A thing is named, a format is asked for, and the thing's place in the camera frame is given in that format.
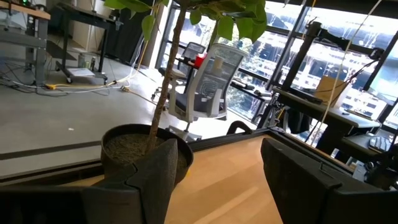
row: potted plant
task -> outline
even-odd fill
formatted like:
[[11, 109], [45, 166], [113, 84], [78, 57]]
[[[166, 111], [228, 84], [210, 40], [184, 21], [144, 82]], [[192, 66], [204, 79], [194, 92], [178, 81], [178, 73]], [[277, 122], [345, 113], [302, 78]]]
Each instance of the potted plant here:
[[[182, 159], [185, 159], [185, 163], [183, 163], [183, 161], [180, 162], [180, 164], [185, 164], [185, 167], [177, 168], [177, 173], [179, 173], [177, 176], [180, 176], [180, 179], [176, 180], [176, 183], [178, 183], [185, 177], [187, 169], [192, 163], [192, 152], [188, 145], [178, 136], [160, 129], [159, 121], [162, 114], [163, 105], [167, 99], [167, 90], [170, 82], [171, 71], [173, 69], [175, 56], [178, 51], [180, 34], [187, 11], [190, 11], [190, 21], [193, 25], [201, 21], [202, 15], [216, 21], [216, 25], [210, 40], [211, 44], [216, 39], [217, 35], [231, 40], [234, 22], [236, 22], [239, 30], [239, 38], [249, 38], [252, 40], [252, 43], [254, 43], [264, 33], [267, 25], [267, 18], [264, 9], [265, 0], [179, 0], [176, 2], [180, 5], [180, 14], [178, 15], [177, 23], [174, 28], [172, 47], [162, 84], [162, 92], [155, 109], [152, 125], [149, 127], [142, 124], [129, 124], [127, 126], [116, 127], [108, 131], [103, 138], [103, 149], [106, 147], [106, 144], [109, 144], [109, 141], [112, 139], [114, 140], [115, 137], [120, 135], [126, 133], [136, 133], [141, 134], [142, 136], [138, 136], [136, 139], [119, 139], [119, 142], [115, 144], [115, 147], [119, 147], [121, 144], [131, 145], [131, 150], [135, 152], [130, 152], [127, 154], [121, 152], [120, 155], [109, 155], [109, 150], [104, 149], [103, 154], [105, 154], [104, 157], [106, 157], [108, 161], [111, 160], [111, 163], [115, 164], [120, 160], [126, 160], [125, 156], [134, 156], [135, 158], [144, 156], [149, 151], [155, 149], [156, 145], [160, 144], [160, 142], [163, 140], [175, 138], [178, 141], [178, 159], [180, 160], [181, 156], [184, 157]], [[155, 24], [157, 10], [161, 4], [167, 6], [169, 4], [169, 0], [155, 0], [151, 6], [140, 0], [106, 0], [104, 5], [112, 9], [128, 8], [131, 10], [132, 16], [134, 16], [134, 14], [137, 12], [152, 10], [152, 14], [146, 16], [142, 20], [141, 24], [144, 40], [148, 41]]]

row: floor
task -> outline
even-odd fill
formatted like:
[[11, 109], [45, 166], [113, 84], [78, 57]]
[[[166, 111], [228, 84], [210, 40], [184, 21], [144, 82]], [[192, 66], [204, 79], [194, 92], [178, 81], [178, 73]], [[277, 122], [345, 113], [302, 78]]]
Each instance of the floor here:
[[[263, 171], [263, 138], [196, 152], [188, 175], [172, 194], [165, 223], [282, 223]], [[67, 186], [90, 186], [101, 179]]]
[[[24, 48], [14, 45], [0, 44], [0, 56], [24, 57]], [[69, 53], [78, 58], [81, 47], [71, 41]], [[67, 61], [67, 65], [76, 66], [77, 61]], [[47, 83], [66, 83], [66, 78], [61, 72], [54, 71], [55, 59], [47, 56], [46, 63]], [[9, 69], [0, 62], [0, 71], [7, 72]], [[127, 82], [118, 83], [117, 86], [101, 91], [83, 93], [85, 90], [74, 88], [62, 88], [64, 91], [40, 90], [42, 94], [59, 96], [41, 96], [35, 93], [21, 93], [19, 91], [0, 86], [0, 154], [7, 152], [28, 151], [44, 147], [62, 146], [81, 142], [99, 141], [102, 135], [109, 129], [126, 123], [150, 124], [156, 102], [150, 100], [153, 91], [160, 86], [162, 77], [155, 70], [151, 73], [136, 72], [127, 65], [117, 61], [105, 59], [103, 71], [106, 72], [110, 81], [119, 80], [135, 74], [130, 79], [130, 90], [136, 94], [120, 91], [121, 85], [129, 85]], [[14, 70], [15, 75], [24, 83], [32, 83], [33, 74], [22, 69]], [[15, 79], [12, 72], [7, 73], [8, 77]], [[102, 80], [95, 78], [74, 79], [74, 85], [97, 84], [101, 85]], [[190, 131], [200, 134], [205, 138], [223, 136], [226, 134], [229, 125], [236, 120], [242, 120], [252, 129], [256, 126], [244, 120], [234, 113], [228, 113], [228, 120], [199, 119], [190, 126]], [[166, 128], [169, 125], [184, 129], [186, 122], [180, 121], [174, 116], [163, 112], [160, 119], [160, 127]], [[83, 150], [76, 150], [74, 155], [60, 155], [49, 153], [47, 155], [30, 156], [19, 158], [16, 161], [0, 161], [0, 177], [13, 175], [18, 172], [27, 172], [32, 169], [45, 169], [45, 164], [38, 164], [37, 161], [44, 159], [52, 160], [52, 166], [64, 163], [75, 162], [77, 158], [94, 159], [99, 156], [99, 148], [87, 148], [84, 155], [79, 155]], [[15, 169], [10, 164], [24, 164]]]

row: plant pot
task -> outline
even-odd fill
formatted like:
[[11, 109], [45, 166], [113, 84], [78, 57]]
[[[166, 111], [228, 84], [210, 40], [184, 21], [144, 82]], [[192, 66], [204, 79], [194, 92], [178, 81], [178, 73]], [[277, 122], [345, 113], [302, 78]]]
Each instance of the plant pot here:
[[[117, 173], [124, 167], [124, 165], [119, 161], [109, 156], [109, 153], [105, 148], [109, 140], [124, 134], [149, 134], [149, 131], [150, 126], [146, 124], [124, 124], [116, 126], [105, 133], [101, 140], [101, 162], [104, 167], [105, 178]], [[184, 179], [189, 167], [192, 165], [193, 152], [183, 139], [171, 133], [170, 131], [158, 128], [156, 136], [164, 141], [168, 139], [176, 139], [178, 145], [178, 156], [183, 156], [187, 162], [186, 167], [177, 169], [175, 176], [175, 185], [177, 185], [179, 182], [181, 182], [181, 180]]]

